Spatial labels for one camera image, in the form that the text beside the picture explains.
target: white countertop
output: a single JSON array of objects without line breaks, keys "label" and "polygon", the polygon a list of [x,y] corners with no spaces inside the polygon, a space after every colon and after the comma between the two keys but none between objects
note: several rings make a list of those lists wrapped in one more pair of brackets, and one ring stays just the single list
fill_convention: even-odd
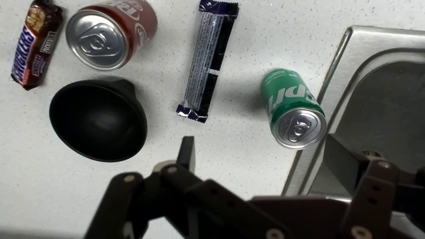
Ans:
[{"label": "white countertop", "polygon": [[[23,90],[10,77],[30,0],[0,5],[0,235],[4,231],[82,238],[109,179],[123,171],[148,176],[176,159],[184,135],[196,135],[197,175],[245,199],[278,195],[295,155],[273,138],[259,82],[273,68],[299,72],[318,94],[350,25],[425,29],[423,0],[240,0],[237,20],[206,125],[180,118],[197,38],[200,0],[151,0],[160,29],[127,66],[96,72],[75,57],[62,34],[43,86]],[[84,0],[56,0],[74,14]],[[50,103],[63,86],[104,76],[133,81],[148,114],[149,135],[133,159],[86,159],[55,137]],[[147,238],[180,238],[157,220]]]}]

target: stainless steel sink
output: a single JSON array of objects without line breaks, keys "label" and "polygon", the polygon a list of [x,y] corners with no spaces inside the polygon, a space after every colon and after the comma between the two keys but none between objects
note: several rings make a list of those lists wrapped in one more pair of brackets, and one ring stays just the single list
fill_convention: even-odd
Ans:
[{"label": "stainless steel sink", "polygon": [[[319,101],[330,134],[416,172],[425,166],[425,32],[350,28]],[[321,180],[325,147],[323,141],[298,153],[285,195],[309,194]]]}]

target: robotic arm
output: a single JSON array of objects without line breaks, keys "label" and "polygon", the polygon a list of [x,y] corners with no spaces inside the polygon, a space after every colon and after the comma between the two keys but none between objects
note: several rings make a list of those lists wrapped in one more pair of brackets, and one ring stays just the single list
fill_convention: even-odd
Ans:
[{"label": "robotic arm", "polygon": [[410,175],[387,160],[354,155],[334,137],[327,143],[335,145],[329,154],[366,166],[351,203],[318,196],[245,202],[190,171],[194,138],[185,137],[176,164],[149,178],[127,172],[112,179],[86,239],[140,239],[157,218],[167,218],[188,239],[408,238],[390,226],[392,211],[411,215],[425,228],[424,172]]}]

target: can lid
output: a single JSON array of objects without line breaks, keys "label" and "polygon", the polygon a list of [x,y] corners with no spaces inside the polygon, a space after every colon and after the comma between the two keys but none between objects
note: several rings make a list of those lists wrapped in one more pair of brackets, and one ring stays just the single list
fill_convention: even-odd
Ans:
[{"label": "can lid", "polygon": [[99,70],[119,69],[129,56],[129,42],[121,26],[93,9],[83,9],[70,20],[67,41],[83,62]]},{"label": "can lid", "polygon": [[273,133],[281,145],[303,149],[326,135],[327,121],[318,110],[294,109],[278,118]]}]

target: sprite can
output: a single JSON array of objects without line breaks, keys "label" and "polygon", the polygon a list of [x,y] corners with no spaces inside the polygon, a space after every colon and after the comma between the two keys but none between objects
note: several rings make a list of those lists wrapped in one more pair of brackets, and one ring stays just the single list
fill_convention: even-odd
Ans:
[{"label": "sprite can", "polygon": [[325,113],[297,72],[270,72],[262,82],[261,91],[270,129],[281,145],[299,150],[326,135]]}]

